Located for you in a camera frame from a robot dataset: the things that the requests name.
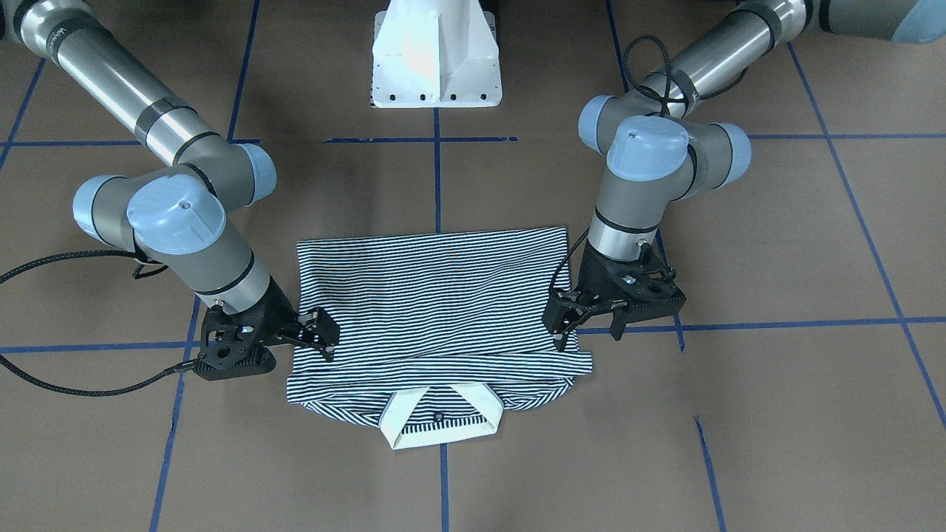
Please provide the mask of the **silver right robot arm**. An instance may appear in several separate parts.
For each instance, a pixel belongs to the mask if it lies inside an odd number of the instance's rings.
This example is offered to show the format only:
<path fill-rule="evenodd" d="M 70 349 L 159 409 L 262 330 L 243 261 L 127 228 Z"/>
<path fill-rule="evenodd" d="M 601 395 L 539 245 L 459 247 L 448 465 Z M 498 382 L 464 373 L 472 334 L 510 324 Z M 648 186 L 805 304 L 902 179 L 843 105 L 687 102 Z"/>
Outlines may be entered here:
<path fill-rule="evenodd" d="M 206 307 L 199 350 L 175 372 L 207 381 L 265 374 L 275 367 L 276 346 L 333 360 L 338 325 L 321 307 L 298 310 L 229 218 L 275 189 L 275 165 L 263 148 L 217 132 L 86 1 L 4 1 L 2 41 L 58 67 L 159 161 L 136 176 L 88 179 L 72 211 L 108 255 L 174 273 Z"/>

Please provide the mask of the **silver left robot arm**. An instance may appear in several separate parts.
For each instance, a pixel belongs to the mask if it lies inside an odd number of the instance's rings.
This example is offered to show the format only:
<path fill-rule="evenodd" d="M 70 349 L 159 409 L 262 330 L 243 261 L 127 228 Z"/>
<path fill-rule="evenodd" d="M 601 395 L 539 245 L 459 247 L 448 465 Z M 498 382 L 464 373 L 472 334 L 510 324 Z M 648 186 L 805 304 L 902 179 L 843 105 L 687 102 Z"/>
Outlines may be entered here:
<path fill-rule="evenodd" d="M 700 102 L 742 80 L 758 58 L 808 27 L 900 44 L 944 35 L 942 1 L 746 1 L 625 95 L 599 95 L 582 109 L 582 142 L 605 156 L 605 174 L 584 243 L 576 287 L 550 287 L 542 317 L 554 346 L 594 316 L 610 316 L 619 340 L 628 324 L 674 316 L 686 297 L 653 240 L 667 205 L 740 178 L 750 140 L 731 123 L 687 121 Z"/>

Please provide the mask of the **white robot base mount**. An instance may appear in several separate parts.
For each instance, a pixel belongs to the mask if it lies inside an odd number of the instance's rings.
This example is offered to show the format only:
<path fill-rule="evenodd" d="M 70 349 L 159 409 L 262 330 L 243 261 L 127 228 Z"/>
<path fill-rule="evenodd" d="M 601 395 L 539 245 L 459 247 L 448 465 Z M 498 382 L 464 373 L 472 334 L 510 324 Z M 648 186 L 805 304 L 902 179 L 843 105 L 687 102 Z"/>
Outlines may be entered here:
<path fill-rule="evenodd" d="M 392 1 L 374 17 L 371 104 L 486 108 L 503 100 L 496 1 Z"/>

